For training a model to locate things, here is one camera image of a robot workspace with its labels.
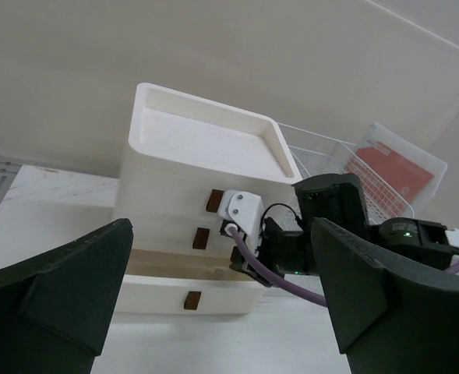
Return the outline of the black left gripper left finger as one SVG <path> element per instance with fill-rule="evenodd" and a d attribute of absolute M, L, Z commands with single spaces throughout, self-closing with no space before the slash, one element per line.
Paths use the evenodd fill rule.
<path fill-rule="evenodd" d="M 131 249 L 118 219 L 0 269 L 0 373 L 89 373 L 101 355 Z"/>

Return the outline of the red booklet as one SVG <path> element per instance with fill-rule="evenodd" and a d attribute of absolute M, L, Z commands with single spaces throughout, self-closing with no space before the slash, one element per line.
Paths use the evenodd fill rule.
<path fill-rule="evenodd" d="M 415 217 L 435 196 L 447 163 L 372 123 L 345 170 L 360 178 L 365 196 L 388 217 Z"/>

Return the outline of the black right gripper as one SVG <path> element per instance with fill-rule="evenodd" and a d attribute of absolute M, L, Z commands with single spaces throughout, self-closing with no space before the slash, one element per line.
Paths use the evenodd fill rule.
<path fill-rule="evenodd" d="M 251 253 L 247 244 L 247 235 L 236 225 L 228 222 L 230 229 L 238 233 L 236 242 L 244 242 L 247 252 L 259 262 L 254 267 L 253 262 L 240 251 L 236 244 L 231 254 L 231 265 L 235 271 L 250 276 L 266 287 L 281 288 L 287 275 L 317 277 L 319 271 L 314 257 L 311 229 L 315 217 L 303 218 L 297 216 L 297 230 L 286 230 L 272 217 L 261 217 L 259 246 Z"/>

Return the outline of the white three-drawer storage box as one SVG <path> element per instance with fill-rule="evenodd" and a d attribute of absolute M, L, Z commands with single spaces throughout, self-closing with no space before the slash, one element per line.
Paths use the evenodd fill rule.
<path fill-rule="evenodd" d="M 263 286 L 230 268 L 226 190 L 288 203 L 301 178 L 271 118 L 152 83 L 136 88 L 113 218 L 133 244 L 117 312 L 242 315 Z"/>

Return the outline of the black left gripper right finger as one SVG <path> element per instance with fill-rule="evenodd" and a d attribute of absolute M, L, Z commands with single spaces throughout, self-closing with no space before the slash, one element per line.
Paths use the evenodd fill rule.
<path fill-rule="evenodd" d="M 340 353 L 353 373 L 459 373 L 459 275 L 320 218 L 311 242 Z"/>

